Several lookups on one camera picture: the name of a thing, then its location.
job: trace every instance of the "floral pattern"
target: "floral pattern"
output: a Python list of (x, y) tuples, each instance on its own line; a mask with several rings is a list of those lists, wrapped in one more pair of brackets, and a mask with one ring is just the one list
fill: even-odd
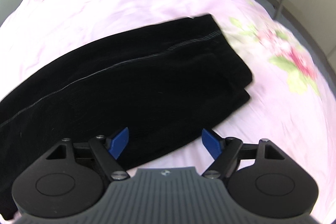
[(310, 86), (320, 95), (316, 84), (315, 66), (309, 54), (302, 46), (290, 43), (286, 32), (267, 25), (259, 30), (254, 25), (243, 26), (235, 18), (230, 18), (230, 22), (241, 29), (239, 34), (252, 37), (271, 53), (268, 61), (288, 73), (287, 83), (291, 92), (303, 94)]

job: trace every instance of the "black fabric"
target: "black fabric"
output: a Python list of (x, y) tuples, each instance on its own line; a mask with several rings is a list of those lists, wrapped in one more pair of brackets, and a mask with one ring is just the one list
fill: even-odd
[(119, 33), (71, 51), (0, 102), (0, 213), (14, 179), (63, 137), (128, 127), (133, 168), (198, 138), (249, 100), (251, 71), (211, 15)]

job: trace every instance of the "bed sheet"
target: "bed sheet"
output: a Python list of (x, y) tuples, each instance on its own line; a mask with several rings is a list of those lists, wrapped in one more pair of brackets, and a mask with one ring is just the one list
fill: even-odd
[[(214, 130), (247, 143), (271, 139), (315, 178), (320, 193), (312, 216), (331, 223), (336, 218), (335, 98), (306, 49), (254, 0), (23, 0), (0, 27), (0, 99), (82, 45), (204, 13), (214, 16), (254, 75), (247, 88), (251, 101)], [(198, 139), (142, 167), (195, 166), (201, 173), (212, 161)]]

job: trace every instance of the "triangular cutout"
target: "triangular cutout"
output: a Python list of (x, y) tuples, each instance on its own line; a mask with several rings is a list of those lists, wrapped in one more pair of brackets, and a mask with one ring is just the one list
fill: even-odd
[(271, 145), (265, 146), (265, 159), (284, 160), (285, 158)]
[(60, 144), (54, 151), (51, 153), (47, 160), (59, 160), (67, 158), (67, 146), (64, 144)]

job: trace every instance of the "gray plastic casing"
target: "gray plastic casing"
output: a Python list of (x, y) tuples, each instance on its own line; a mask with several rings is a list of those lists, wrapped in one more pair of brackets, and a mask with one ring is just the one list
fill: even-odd
[(90, 209), (43, 219), (28, 214), (17, 224), (318, 224), (309, 214), (290, 219), (257, 216), (239, 206), (218, 179), (194, 167), (138, 169), (133, 178), (111, 183)]

